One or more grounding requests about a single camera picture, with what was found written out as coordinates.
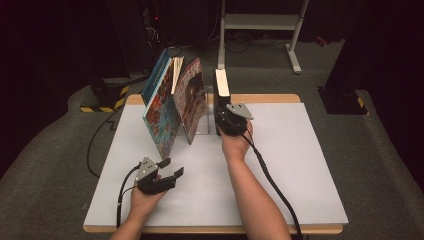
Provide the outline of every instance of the white table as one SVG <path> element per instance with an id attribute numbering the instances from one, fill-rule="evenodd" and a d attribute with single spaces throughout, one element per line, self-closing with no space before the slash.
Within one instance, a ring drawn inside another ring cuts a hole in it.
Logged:
<path id="1" fill-rule="evenodd" d="M 232 95 L 232 99 L 233 103 L 245 102 L 254 115 L 255 145 L 294 208 L 302 232 L 340 233 L 348 219 L 299 98 L 275 94 Z M 129 97 L 84 222 L 88 232 L 116 230 L 117 198 L 124 177 L 144 156 L 153 161 L 160 159 L 142 120 L 144 109 L 138 95 Z M 171 164 L 159 173 L 166 177 L 184 167 L 184 175 L 177 180 L 176 188 L 159 202 L 144 232 L 243 233 L 220 137 L 196 135 L 189 145 L 185 136 L 177 136 L 171 158 Z M 279 206 L 290 231 L 295 233 L 292 216 L 266 180 L 251 149 L 246 162 Z M 136 172 L 127 187 L 132 186 L 135 175 Z M 123 199 L 122 222 L 128 215 L 129 197 L 127 193 Z"/>

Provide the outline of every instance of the book cover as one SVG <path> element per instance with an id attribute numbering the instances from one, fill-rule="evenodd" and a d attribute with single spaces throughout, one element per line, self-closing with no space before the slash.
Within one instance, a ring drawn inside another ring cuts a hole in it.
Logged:
<path id="1" fill-rule="evenodd" d="M 152 73 L 147 80 L 147 84 L 141 92 L 141 97 L 143 98 L 144 104 L 150 102 L 150 98 L 156 90 L 158 83 L 161 81 L 163 74 L 165 73 L 166 68 L 168 67 L 170 61 L 168 49 L 162 51 L 160 57 L 156 61 L 155 66 L 153 67 Z"/>
<path id="2" fill-rule="evenodd" d="M 157 88 L 151 96 L 143 120 L 162 159 L 170 156 L 181 119 L 171 95 L 174 60 L 164 68 L 163 77 L 159 79 Z"/>
<path id="3" fill-rule="evenodd" d="M 189 144 L 193 142 L 200 117 L 206 112 L 205 86 L 200 59 L 194 59 L 178 79 L 173 94 Z"/>

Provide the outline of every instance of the sensor device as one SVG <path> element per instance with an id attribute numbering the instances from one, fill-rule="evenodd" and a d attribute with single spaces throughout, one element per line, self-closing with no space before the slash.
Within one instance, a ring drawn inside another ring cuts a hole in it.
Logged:
<path id="1" fill-rule="evenodd" d="M 170 158 L 166 158 L 160 163 L 155 163 L 149 157 L 144 157 L 143 162 L 140 163 L 140 169 L 138 170 L 135 178 L 137 188 L 147 195 L 155 195 L 171 188 L 175 188 L 177 179 L 184 173 L 183 167 L 174 172 L 174 175 L 172 176 L 158 179 L 159 168 L 164 168 L 170 163 Z"/>
<path id="2" fill-rule="evenodd" d="M 226 135 L 239 136 L 247 130 L 247 120 L 253 116 L 244 103 L 231 104 L 225 69 L 215 69 L 213 81 L 213 107 L 216 133 L 220 136 L 220 128 Z"/>

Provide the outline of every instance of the black cable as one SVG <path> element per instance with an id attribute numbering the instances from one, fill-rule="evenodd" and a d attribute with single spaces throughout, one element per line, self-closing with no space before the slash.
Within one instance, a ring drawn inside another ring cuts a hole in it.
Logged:
<path id="1" fill-rule="evenodd" d="M 110 130 L 114 130 L 113 129 L 113 123 L 114 123 L 114 121 L 109 121 L 109 119 L 111 119 L 117 112 L 119 112 L 120 110 L 122 109 L 122 107 L 121 108 L 119 108 L 118 110 L 116 110 L 115 112 L 113 112 L 108 118 L 106 118 L 106 120 L 104 120 L 103 121 L 103 123 L 102 124 L 100 124 L 100 126 L 97 128 L 97 130 L 94 132 L 94 134 L 93 134 L 93 136 L 91 137 L 91 140 L 90 140 L 90 143 L 88 144 L 88 149 L 87 149 L 87 155 L 86 155 L 86 164 L 87 164 L 87 168 L 88 168 L 88 171 L 90 171 L 90 173 L 93 175 L 93 176 L 95 176 L 95 177 L 97 177 L 97 178 L 99 178 L 100 177 L 100 175 L 99 174 L 97 174 L 97 173 L 95 173 L 92 169 L 91 169 L 91 166 L 90 166 L 90 150 L 91 150 L 91 146 L 92 146 L 92 144 L 93 144 L 93 141 L 94 141 L 94 138 L 96 137 L 96 135 L 97 135 L 97 133 L 100 131 L 100 129 L 103 127 L 103 125 L 105 125 L 106 123 L 112 123 L 112 126 L 111 126 L 111 128 L 110 128 Z"/>
<path id="2" fill-rule="evenodd" d="M 124 197 L 124 193 L 127 192 L 129 189 L 133 188 L 131 187 L 125 190 L 124 192 L 125 184 L 127 183 L 127 180 L 131 176 L 131 174 L 140 168 L 140 165 L 141 165 L 141 162 L 137 166 L 135 166 L 133 169 L 131 169 L 131 171 L 125 177 L 124 182 L 122 183 L 121 190 L 119 191 L 119 196 L 118 196 L 118 205 L 116 208 L 116 229 L 118 229 L 121 226 L 121 208 L 122 208 L 122 198 Z"/>
<path id="3" fill-rule="evenodd" d="M 225 118 L 227 120 L 227 122 L 236 130 L 238 131 L 238 129 L 236 127 L 234 127 L 233 123 L 231 122 L 230 119 Z M 272 179 L 271 175 L 268 172 L 268 168 L 266 167 L 265 161 L 262 158 L 261 153 L 258 151 L 258 149 L 255 147 L 255 144 L 253 142 L 253 136 L 250 133 L 250 131 L 247 129 L 247 132 L 250 135 L 250 138 L 252 140 L 249 140 L 246 136 L 244 136 L 244 133 L 239 132 L 239 135 L 241 137 L 244 138 L 244 140 L 246 140 L 246 142 L 252 147 L 253 151 L 256 154 L 256 157 L 259 160 L 259 164 L 261 165 L 262 171 L 264 172 L 268 182 L 271 184 L 271 186 L 274 188 L 274 190 L 277 192 L 278 196 L 281 198 L 281 200 L 284 202 L 284 204 L 286 205 L 286 207 L 289 209 L 290 214 L 293 217 L 293 221 L 294 221 L 294 225 L 296 227 L 296 232 L 297 232 L 297 239 L 298 240 L 303 240 L 303 235 L 302 235 L 302 230 L 300 229 L 300 224 L 299 221 L 297 219 L 296 213 L 293 210 L 293 207 L 291 206 L 290 202 L 287 200 L 287 198 L 283 195 L 283 193 L 280 191 L 280 189 L 278 188 L 277 184 L 275 184 L 274 180 Z"/>

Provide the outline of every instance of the metal stand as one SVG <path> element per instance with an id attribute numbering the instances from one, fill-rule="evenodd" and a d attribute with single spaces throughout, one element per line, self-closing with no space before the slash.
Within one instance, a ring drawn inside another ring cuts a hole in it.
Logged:
<path id="1" fill-rule="evenodd" d="M 225 0 L 222 0 L 221 9 L 221 35 L 218 53 L 218 69 L 225 69 L 225 42 L 226 29 L 255 29 L 255 30 L 292 30 L 293 37 L 286 50 L 295 74 L 301 73 L 294 48 L 305 17 L 309 0 L 303 0 L 300 13 L 296 15 L 271 15 L 271 14 L 226 14 Z"/>

